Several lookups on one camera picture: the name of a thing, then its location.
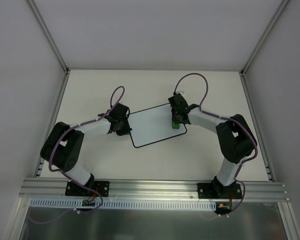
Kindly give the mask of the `green whiteboard eraser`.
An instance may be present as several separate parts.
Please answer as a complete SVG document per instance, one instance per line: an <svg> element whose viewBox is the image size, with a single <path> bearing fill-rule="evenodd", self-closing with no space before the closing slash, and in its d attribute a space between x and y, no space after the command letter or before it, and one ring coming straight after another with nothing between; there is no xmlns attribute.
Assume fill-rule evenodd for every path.
<svg viewBox="0 0 300 240"><path fill-rule="evenodd" d="M181 124L173 122L171 126L173 129L179 129L181 127Z"/></svg>

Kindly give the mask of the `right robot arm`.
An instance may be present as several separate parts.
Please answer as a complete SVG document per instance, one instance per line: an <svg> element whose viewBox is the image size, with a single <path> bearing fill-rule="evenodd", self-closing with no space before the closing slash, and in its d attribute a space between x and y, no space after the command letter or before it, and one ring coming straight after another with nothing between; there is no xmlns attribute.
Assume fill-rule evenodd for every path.
<svg viewBox="0 0 300 240"><path fill-rule="evenodd" d="M245 162L255 159L258 155L258 143L245 118L236 114L222 116L203 110L200 105L189 105L180 93L168 98L171 106L172 126L177 124L195 125L217 135L223 162L213 192L218 198L225 198L232 191L231 184Z"/></svg>

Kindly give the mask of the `small black-framed whiteboard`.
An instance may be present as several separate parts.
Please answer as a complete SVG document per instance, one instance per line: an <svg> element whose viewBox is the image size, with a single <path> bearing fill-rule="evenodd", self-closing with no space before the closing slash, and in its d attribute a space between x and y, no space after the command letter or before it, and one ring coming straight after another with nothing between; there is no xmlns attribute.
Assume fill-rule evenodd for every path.
<svg viewBox="0 0 300 240"><path fill-rule="evenodd" d="M129 115L128 123L131 128L130 138L135 148L142 148L187 133L184 124L173 128L172 108L168 103L133 112Z"/></svg>

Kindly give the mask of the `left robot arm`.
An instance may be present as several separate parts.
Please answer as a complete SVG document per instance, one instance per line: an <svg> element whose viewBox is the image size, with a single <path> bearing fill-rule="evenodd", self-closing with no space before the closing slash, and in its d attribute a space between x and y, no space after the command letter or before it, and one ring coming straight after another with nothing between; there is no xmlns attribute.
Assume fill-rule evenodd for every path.
<svg viewBox="0 0 300 240"><path fill-rule="evenodd" d="M130 108L121 103L112 106L108 113L101 113L96 119L73 126L62 121L55 124L43 147L40 157L48 162L51 172L60 172L72 182L84 196L94 191L95 177L79 163L79 156L84 140L99 135L116 133L118 136L129 135L128 122Z"/></svg>

